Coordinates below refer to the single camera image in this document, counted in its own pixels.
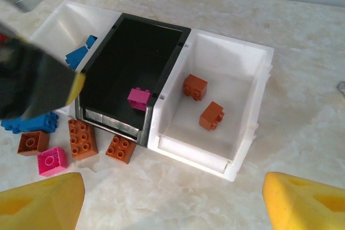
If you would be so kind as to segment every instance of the white tabletop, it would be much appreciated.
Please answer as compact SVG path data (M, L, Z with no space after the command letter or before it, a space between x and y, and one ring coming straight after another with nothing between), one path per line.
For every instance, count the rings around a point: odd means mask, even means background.
M0 20L29 38L63 0L22 14L0 2ZM234 183L137 147L129 165L104 155L71 158L67 122L50 147L69 155L86 195L77 229L269 229L261 188L280 171L345 188L345 9L282 0L71 0L275 48L259 128ZM20 135L0 129L0 191L31 183L36 157L16 154Z

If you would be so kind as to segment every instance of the brown duplo brick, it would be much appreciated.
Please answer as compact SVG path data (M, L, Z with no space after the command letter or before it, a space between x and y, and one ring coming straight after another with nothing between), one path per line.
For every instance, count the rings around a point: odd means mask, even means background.
M111 141L106 155L128 164L136 144L122 136L115 135Z
M95 132L92 125L71 119L68 121L72 157L76 160L98 154Z
M223 107L211 102L199 119L199 125L207 130L215 130L224 116Z
M183 92L192 96L195 101L200 101L206 94L208 82L190 74L183 83Z
M36 156L47 150L48 143L49 135L43 131L22 133L17 153L23 156Z

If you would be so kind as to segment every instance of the white plastic bin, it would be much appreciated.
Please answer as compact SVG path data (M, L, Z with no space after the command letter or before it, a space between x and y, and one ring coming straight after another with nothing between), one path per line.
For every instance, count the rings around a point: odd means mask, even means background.
M120 13L64 2L31 40L57 56L98 39L78 66L80 71ZM233 181L255 138L257 120L274 49L192 30L155 104L148 148L203 171ZM189 75L208 81L206 96L194 101L183 94ZM216 130L199 126L199 117L214 101L225 113ZM61 109L73 115L74 109Z

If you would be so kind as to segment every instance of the blue lego brick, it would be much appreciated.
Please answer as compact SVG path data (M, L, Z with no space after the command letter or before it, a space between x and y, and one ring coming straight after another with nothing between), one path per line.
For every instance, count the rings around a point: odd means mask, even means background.
M43 131L45 133L55 132L58 127L59 116L55 113L47 113L29 120L17 118L14 120L3 120L1 126L5 130L12 130L14 134L21 132Z
M66 55L66 62L70 69L75 70L88 52L87 47L83 46Z
M92 45L95 43L95 41L97 40L96 36L90 35L87 40L86 40L86 46L87 48L91 48Z

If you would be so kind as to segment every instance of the pink lego brick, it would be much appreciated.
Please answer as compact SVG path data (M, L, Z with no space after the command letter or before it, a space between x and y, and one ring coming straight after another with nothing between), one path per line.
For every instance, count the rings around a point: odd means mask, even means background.
M40 153L37 156L39 175L49 177L67 169L65 150L56 147Z
M127 98L129 104L138 110L146 110L147 102L149 101L151 92L149 90L141 90L140 88L132 88Z

